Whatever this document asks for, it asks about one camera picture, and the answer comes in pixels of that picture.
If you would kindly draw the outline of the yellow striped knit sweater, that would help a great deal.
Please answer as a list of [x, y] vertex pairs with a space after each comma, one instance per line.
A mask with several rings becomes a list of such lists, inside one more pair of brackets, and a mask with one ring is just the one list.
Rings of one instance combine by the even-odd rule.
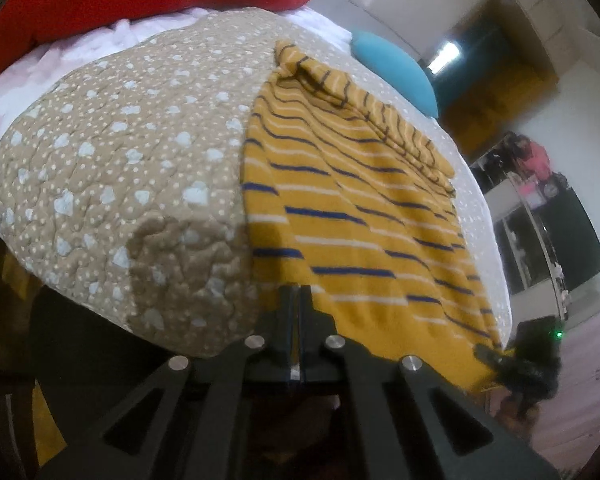
[[474, 353], [502, 340], [432, 141], [352, 77], [280, 40], [246, 128], [252, 270], [308, 285], [338, 332], [375, 356], [419, 356], [478, 391]]

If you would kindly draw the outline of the cluttered storage shelf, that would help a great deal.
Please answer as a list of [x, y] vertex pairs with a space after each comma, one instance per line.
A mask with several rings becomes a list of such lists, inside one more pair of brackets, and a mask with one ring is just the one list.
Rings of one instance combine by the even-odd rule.
[[547, 296], [563, 315], [576, 290], [600, 274], [600, 239], [567, 178], [544, 182], [521, 165], [528, 136], [509, 131], [470, 169], [491, 211], [512, 299]]

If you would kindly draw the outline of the pink garment on shelf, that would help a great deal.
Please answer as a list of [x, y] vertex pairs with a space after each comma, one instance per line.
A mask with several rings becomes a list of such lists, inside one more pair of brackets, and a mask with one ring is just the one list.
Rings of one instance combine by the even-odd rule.
[[553, 174], [550, 166], [550, 158], [542, 145], [534, 141], [529, 141], [524, 149], [524, 158], [521, 159], [521, 165], [529, 174], [534, 174], [541, 181], [547, 181]]

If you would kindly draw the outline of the beige heart-pattern bedspread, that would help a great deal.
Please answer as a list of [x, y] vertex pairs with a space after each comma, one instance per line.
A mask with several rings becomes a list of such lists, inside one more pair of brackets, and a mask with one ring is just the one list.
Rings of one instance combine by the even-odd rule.
[[0, 227], [61, 296], [154, 344], [213, 356], [254, 327], [240, 170], [274, 46], [348, 73], [455, 171], [454, 200], [501, 340], [512, 333], [489, 207], [449, 135], [358, 62], [313, 11], [212, 13], [66, 75], [0, 141]]

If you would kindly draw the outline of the teal pillow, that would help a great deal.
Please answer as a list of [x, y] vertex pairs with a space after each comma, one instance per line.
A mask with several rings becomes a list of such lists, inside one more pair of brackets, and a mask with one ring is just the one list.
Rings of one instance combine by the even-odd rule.
[[351, 53], [422, 114], [439, 117], [434, 87], [411, 55], [384, 38], [357, 30], [352, 32]]

